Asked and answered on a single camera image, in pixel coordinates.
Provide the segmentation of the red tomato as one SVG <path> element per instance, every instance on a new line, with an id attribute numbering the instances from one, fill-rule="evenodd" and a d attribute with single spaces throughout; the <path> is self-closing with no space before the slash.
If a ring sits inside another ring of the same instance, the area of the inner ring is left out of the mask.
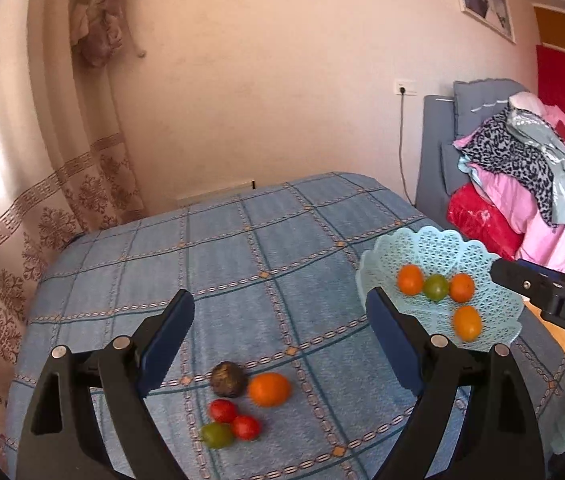
<path id="1" fill-rule="evenodd" d="M 256 440 L 260 437 L 261 432 L 261 422 L 250 415 L 238 415 L 232 421 L 232 433 L 239 440 Z"/>
<path id="2" fill-rule="evenodd" d="M 227 399 L 215 399 L 209 404 L 209 415 L 213 422 L 232 425 L 239 415 L 237 405 Z"/>

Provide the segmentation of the green tomato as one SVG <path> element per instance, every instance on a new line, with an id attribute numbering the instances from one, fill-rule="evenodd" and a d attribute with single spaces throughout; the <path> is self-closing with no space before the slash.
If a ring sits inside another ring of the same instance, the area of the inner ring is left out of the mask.
<path id="1" fill-rule="evenodd" d="M 208 448 L 228 448 L 235 441 L 232 426 L 224 422 L 209 422 L 202 426 L 200 438 Z"/>

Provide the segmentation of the grey blue garment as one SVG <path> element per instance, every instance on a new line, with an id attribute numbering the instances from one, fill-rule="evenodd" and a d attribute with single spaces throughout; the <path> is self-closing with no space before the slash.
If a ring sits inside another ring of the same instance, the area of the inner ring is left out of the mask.
<path id="1" fill-rule="evenodd" d="M 550 226 L 565 226 L 565 144 L 539 115 L 512 108 L 507 132 L 522 146 L 523 182 Z"/>

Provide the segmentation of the large orange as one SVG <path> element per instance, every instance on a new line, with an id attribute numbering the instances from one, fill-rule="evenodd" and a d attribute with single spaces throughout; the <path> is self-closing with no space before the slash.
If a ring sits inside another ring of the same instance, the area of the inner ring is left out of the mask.
<path id="1" fill-rule="evenodd" d="M 291 396 L 289 379 L 278 373 L 263 373 L 250 379 L 248 394 L 251 401 L 261 408 L 276 408 Z"/>
<path id="2" fill-rule="evenodd" d="M 462 341 L 475 341 L 482 332 L 481 316 L 474 307 L 461 306 L 453 314 L 452 326 Z"/>

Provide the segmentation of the leopard print garment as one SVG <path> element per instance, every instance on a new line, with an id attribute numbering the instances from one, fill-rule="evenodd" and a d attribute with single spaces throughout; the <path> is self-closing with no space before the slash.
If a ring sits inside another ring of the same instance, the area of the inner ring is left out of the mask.
<path id="1" fill-rule="evenodd" d="M 514 136 L 511 119 L 515 108 L 507 106 L 487 119 L 459 148 L 461 154 L 492 174 L 506 174 L 517 180 L 537 202 L 542 219 L 552 228 L 554 175 L 542 153 Z"/>

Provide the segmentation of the beige patterned curtain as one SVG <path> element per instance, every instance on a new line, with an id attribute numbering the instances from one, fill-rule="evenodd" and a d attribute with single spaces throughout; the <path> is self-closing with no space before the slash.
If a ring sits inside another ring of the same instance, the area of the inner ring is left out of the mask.
<path id="1" fill-rule="evenodd" d="M 74 237 L 141 218 L 107 54 L 122 0 L 0 0 L 0 472 L 34 297 Z"/>

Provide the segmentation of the framed wall picture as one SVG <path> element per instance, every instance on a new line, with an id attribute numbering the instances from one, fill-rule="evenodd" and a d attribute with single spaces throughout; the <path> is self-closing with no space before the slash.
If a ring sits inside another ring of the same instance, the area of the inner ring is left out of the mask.
<path id="1" fill-rule="evenodd" d="M 507 0 L 459 0 L 459 4 L 461 12 L 494 30 L 511 44 L 516 43 Z"/>

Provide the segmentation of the orange tangerine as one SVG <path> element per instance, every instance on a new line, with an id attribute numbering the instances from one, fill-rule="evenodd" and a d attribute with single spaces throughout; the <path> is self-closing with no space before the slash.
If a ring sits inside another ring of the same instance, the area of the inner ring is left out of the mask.
<path id="1" fill-rule="evenodd" d="M 405 296 L 417 296 L 424 288 L 423 272 L 415 264 L 405 264 L 397 272 L 397 288 Z"/>
<path id="2" fill-rule="evenodd" d="M 475 282 L 467 273 L 458 273 L 450 280 L 449 296 L 456 304 L 468 304 L 473 299 L 475 290 Z"/>

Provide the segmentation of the light blue lattice basket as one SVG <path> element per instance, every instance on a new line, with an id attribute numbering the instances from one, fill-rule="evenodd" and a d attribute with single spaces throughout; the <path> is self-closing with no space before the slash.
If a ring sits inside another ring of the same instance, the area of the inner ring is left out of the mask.
<path id="1" fill-rule="evenodd" d="M 455 231 L 401 228 L 363 252 L 356 284 L 360 300 L 380 287 L 429 334 L 487 351 L 493 344 L 511 344 L 521 332 L 522 298 L 492 281 L 496 260 L 482 243 L 466 242 Z"/>

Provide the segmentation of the red blanket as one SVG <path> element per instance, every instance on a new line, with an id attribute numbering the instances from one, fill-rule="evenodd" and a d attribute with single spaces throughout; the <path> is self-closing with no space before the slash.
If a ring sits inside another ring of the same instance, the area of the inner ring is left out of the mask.
<path id="1" fill-rule="evenodd" d="M 489 252 L 514 261 L 523 240 L 496 206 L 485 200 L 472 183 L 454 192 L 447 206 L 447 221 L 470 240 L 479 240 Z"/>

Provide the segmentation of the pink clothes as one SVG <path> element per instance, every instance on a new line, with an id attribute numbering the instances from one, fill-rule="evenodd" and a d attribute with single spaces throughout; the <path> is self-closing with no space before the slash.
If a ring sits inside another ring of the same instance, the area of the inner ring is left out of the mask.
<path id="1" fill-rule="evenodd" d="M 458 169 L 522 237 L 513 257 L 564 271 L 565 113 L 518 92 L 453 147 Z"/>

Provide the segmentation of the white wall socket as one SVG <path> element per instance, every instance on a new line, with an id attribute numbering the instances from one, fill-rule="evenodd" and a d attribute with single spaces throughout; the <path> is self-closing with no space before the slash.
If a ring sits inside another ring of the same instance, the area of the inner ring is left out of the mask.
<path id="1" fill-rule="evenodd" d="M 394 93 L 397 96 L 416 96 L 417 84 L 413 80 L 395 79 Z"/>

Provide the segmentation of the dark brown round fruit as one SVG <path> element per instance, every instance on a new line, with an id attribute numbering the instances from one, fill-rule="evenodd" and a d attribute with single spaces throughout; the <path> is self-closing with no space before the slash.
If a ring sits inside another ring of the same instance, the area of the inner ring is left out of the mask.
<path id="1" fill-rule="evenodd" d="M 248 387 L 248 376 L 237 363 L 223 361 L 213 368 L 210 376 L 213 392 L 221 398 L 235 399 Z"/>

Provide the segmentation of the blue patterned bed cover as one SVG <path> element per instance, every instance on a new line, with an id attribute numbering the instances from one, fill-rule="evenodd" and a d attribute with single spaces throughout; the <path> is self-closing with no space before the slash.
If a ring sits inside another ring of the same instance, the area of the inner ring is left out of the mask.
<path id="1" fill-rule="evenodd" d="M 363 174 L 322 174 L 125 224 L 104 180 L 86 177 L 69 208 L 47 206 L 25 235 L 34 285 L 9 391 L 6 455 L 15 463 L 28 404 L 51 350 L 96 350 L 133 333 L 180 290 L 194 323 L 147 408 L 193 479 L 369 479 L 397 442 L 414 396 L 393 374 L 357 291 L 381 235 L 430 220 Z M 278 408 L 252 408 L 263 434 L 211 450 L 212 368 L 277 373 Z"/>

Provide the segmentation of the blue grey sofa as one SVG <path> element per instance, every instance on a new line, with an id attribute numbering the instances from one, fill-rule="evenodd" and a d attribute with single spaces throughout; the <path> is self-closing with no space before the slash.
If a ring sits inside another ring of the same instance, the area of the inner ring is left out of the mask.
<path id="1" fill-rule="evenodd" d="M 509 98 L 525 90 L 507 78 L 456 81 L 451 96 L 424 98 L 423 145 L 416 190 L 416 208 L 443 229 L 450 229 L 447 206 L 458 188 L 469 182 L 458 169 L 454 142 L 503 110 Z"/>

